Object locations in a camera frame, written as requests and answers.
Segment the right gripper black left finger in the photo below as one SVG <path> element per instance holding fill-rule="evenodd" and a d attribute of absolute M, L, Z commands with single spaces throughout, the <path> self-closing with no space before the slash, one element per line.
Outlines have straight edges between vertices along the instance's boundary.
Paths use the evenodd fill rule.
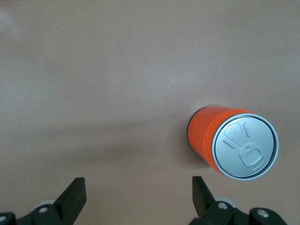
<path fill-rule="evenodd" d="M 19 218 L 19 225 L 72 225 L 86 203 L 85 179 L 75 178 L 51 204 L 43 204 Z"/>

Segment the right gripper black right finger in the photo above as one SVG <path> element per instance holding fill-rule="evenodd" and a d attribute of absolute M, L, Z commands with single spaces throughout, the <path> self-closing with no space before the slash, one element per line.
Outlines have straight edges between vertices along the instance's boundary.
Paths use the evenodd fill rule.
<path fill-rule="evenodd" d="M 192 178 L 192 199 L 198 217 L 191 225 L 249 224 L 249 215 L 224 200 L 217 201 L 201 176 Z"/>

